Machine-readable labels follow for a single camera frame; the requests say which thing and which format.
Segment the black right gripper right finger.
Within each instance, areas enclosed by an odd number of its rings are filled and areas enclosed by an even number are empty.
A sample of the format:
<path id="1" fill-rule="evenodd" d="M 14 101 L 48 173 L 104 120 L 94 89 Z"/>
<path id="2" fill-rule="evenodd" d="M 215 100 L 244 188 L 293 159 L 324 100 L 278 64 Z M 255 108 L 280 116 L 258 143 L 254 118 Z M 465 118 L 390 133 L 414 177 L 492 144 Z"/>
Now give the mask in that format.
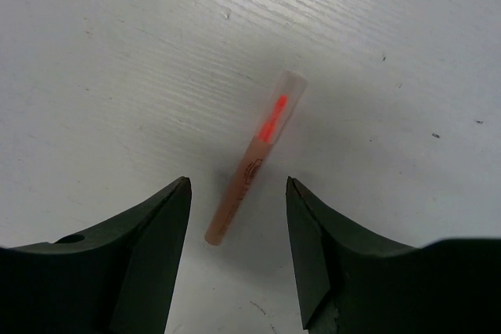
<path id="1" fill-rule="evenodd" d="M 498 239 L 407 246 L 328 207 L 295 178 L 286 202 L 306 332 L 499 332 Z"/>

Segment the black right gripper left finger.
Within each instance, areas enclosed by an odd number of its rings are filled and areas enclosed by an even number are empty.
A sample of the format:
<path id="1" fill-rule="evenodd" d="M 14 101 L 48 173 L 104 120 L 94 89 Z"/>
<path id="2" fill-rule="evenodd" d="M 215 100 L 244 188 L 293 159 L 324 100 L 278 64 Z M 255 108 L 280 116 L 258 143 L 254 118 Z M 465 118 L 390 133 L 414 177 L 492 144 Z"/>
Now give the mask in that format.
<path id="1" fill-rule="evenodd" d="M 2 332 L 164 332 L 191 199 L 181 177 L 90 228 L 2 249 Z"/>

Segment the orange slim pastel pen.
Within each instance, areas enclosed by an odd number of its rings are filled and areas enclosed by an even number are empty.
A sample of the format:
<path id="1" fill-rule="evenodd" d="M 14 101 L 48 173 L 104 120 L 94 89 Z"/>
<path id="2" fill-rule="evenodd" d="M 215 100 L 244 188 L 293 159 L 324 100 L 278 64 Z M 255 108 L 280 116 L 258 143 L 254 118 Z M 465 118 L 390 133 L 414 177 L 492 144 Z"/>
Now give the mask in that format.
<path id="1" fill-rule="evenodd" d="M 206 230 L 204 239 L 212 246 L 222 243 L 236 212 L 287 124 L 306 85 L 307 81 L 294 72 L 285 71 L 279 78 L 276 89 L 264 107 L 250 143 Z"/>

